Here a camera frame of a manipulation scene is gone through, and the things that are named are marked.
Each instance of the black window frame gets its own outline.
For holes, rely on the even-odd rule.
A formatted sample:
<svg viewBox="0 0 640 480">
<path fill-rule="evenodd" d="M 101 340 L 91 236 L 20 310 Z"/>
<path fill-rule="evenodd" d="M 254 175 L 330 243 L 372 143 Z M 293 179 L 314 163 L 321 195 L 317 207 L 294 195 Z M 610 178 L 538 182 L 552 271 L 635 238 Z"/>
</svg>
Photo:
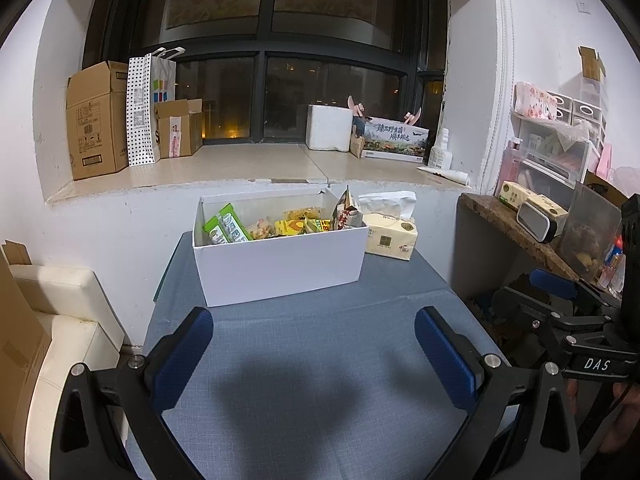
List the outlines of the black window frame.
<svg viewBox="0 0 640 480">
<path fill-rule="evenodd" d="M 167 49 L 183 46 L 186 53 L 180 56 L 181 62 L 253 57 L 250 136 L 241 139 L 204 139 L 205 144 L 304 142 L 303 136 L 264 136 L 268 57 L 311 59 L 397 75 L 400 77 L 399 114 L 413 112 L 423 106 L 424 89 L 429 82 L 439 81 L 441 87 L 444 86 L 448 28 L 446 0 L 404 1 L 401 52 L 327 36 L 274 32 L 271 30 L 274 3 L 275 0 L 260 0 L 256 34 L 206 36 L 140 47 L 151 0 L 95 0 L 82 67 L 104 60 L 127 62 L 129 57 L 144 56 L 158 46 Z M 439 108 L 442 110 L 442 93 L 439 99 Z M 418 122 L 418 125 L 432 131 L 430 144 L 434 141 L 439 119 L 440 114 L 437 117 L 420 118 Z"/>
</svg>

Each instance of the cream sofa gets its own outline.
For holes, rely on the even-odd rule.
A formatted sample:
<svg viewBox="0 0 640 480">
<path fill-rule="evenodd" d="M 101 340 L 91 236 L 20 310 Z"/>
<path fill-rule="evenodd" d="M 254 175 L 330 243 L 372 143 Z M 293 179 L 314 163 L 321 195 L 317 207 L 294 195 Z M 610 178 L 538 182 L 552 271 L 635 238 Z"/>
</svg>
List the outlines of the cream sofa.
<svg viewBox="0 0 640 480">
<path fill-rule="evenodd" d="M 49 480 L 53 425 L 73 364 L 91 370 L 117 366 L 124 332 L 92 270 L 14 265 L 12 275 L 38 320 L 51 335 L 27 420 L 25 469 Z"/>
</svg>

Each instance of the gray blue table surface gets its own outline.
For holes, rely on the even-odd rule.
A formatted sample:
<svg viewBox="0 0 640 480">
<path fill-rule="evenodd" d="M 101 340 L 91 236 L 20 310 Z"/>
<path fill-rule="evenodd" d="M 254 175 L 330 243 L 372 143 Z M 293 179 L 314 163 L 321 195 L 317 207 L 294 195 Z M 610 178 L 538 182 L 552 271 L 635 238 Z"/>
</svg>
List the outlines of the gray blue table surface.
<svg viewBox="0 0 640 480">
<path fill-rule="evenodd" d="M 238 286 L 251 286 L 252 272 L 286 273 L 238 271 Z M 145 352 L 205 305 L 185 233 Z M 427 305 L 480 353 L 499 354 L 417 251 L 409 262 L 366 254 L 357 282 L 212 308 L 213 339 L 164 420 L 207 480 L 422 480 L 466 415 L 415 339 Z M 131 433 L 126 447 L 138 475 L 154 478 Z"/>
</svg>

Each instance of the metal bolt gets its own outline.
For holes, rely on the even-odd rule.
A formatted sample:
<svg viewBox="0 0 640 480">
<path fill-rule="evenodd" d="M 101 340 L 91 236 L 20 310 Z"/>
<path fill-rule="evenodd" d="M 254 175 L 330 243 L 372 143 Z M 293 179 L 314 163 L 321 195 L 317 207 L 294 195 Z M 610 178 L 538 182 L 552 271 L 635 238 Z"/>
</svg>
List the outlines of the metal bolt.
<svg viewBox="0 0 640 480">
<path fill-rule="evenodd" d="M 560 371 L 560 368 L 558 368 L 558 365 L 556 363 L 552 363 L 551 361 L 549 361 L 548 363 L 545 363 L 545 370 L 551 375 L 557 375 Z"/>
<path fill-rule="evenodd" d="M 142 367 L 145 364 L 145 357 L 139 354 L 132 355 L 127 361 L 127 364 L 129 365 L 129 368 L 133 368 L 134 370 L 137 370 L 138 368 Z"/>
<path fill-rule="evenodd" d="M 502 360 L 495 354 L 488 354 L 484 356 L 484 362 L 489 368 L 497 368 Z"/>
<path fill-rule="evenodd" d="M 82 375 L 84 373 L 84 365 L 82 363 L 78 363 L 77 365 L 73 365 L 71 367 L 71 375 L 78 377 L 78 375 Z"/>
</svg>

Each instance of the white open box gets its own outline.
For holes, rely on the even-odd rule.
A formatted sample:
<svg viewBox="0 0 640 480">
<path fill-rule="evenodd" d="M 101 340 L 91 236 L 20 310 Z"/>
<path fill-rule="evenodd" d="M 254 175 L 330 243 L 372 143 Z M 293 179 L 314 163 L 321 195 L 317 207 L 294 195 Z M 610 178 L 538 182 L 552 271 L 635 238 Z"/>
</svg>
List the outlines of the white open box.
<svg viewBox="0 0 640 480">
<path fill-rule="evenodd" d="M 338 197 L 328 189 L 257 191 L 203 196 L 193 227 L 193 252 L 207 306 L 244 303 L 357 281 L 367 245 L 366 226 L 234 244 L 207 245 L 206 221 L 232 203 L 248 227 L 260 218 L 310 206 L 331 218 Z"/>
</svg>

